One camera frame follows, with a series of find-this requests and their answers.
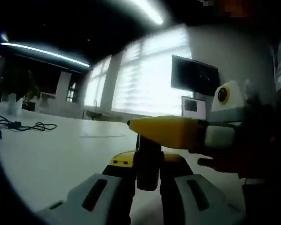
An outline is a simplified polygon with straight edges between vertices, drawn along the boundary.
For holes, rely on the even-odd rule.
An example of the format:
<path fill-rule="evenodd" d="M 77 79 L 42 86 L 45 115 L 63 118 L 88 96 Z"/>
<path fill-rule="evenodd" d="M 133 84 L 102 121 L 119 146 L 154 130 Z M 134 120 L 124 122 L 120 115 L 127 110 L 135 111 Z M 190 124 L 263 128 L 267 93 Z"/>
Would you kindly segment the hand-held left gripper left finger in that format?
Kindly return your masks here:
<path fill-rule="evenodd" d="M 135 152 L 114 156 L 102 173 L 71 189 L 65 201 L 37 212 L 46 225 L 129 225 L 135 195 Z"/>

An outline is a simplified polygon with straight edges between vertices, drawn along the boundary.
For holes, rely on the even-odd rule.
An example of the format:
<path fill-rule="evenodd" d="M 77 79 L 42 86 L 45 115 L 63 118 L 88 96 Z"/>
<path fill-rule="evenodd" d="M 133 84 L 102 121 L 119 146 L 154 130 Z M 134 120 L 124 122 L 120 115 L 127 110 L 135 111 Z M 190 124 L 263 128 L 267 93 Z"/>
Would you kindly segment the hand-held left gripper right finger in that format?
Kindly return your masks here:
<path fill-rule="evenodd" d="M 177 153 L 164 152 L 160 194 L 166 225 L 243 225 L 245 213 Z"/>

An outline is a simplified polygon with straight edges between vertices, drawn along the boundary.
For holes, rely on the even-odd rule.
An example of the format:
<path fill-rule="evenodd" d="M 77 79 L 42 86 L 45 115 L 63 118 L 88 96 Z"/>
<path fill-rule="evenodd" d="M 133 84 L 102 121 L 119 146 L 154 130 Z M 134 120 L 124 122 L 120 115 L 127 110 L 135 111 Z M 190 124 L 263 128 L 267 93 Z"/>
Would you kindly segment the person's right hand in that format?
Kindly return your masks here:
<path fill-rule="evenodd" d="M 197 164 L 222 173 L 236 173 L 240 178 L 265 179 L 271 174 L 271 157 L 276 151 L 274 118 L 254 113 L 238 127 L 236 139 L 226 149 L 205 147 Z"/>

